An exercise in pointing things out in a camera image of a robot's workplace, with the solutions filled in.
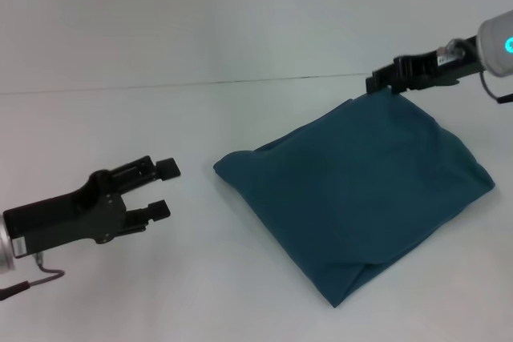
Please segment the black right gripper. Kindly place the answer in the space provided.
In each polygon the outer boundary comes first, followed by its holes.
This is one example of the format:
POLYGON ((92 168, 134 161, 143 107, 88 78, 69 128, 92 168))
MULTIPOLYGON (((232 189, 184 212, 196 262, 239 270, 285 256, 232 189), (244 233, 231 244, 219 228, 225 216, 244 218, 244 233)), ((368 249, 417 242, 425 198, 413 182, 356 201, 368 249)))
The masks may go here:
POLYGON ((366 93, 391 86, 394 93, 454 86, 481 70, 476 37, 455 38, 438 50, 397 57, 394 63, 373 71, 366 78, 366 93))

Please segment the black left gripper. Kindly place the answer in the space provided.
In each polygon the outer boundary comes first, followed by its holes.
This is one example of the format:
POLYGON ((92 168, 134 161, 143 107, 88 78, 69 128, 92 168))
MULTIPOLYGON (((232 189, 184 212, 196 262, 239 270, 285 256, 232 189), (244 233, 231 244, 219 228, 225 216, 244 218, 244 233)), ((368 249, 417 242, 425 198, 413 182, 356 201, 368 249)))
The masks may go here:
POLYGON ((84 186, 69 194, 12 208, 3 213, 6 230, 20 259, 81 239, 101 244, 112 240, 123 224, 125 233, 146 230, 150 221, 171 215, 164 200, 126 212, 120 192, 129 192, 156 180, 181 176, 173 158, 153 163, 149 155, 114 170, 90 175, 84 186))

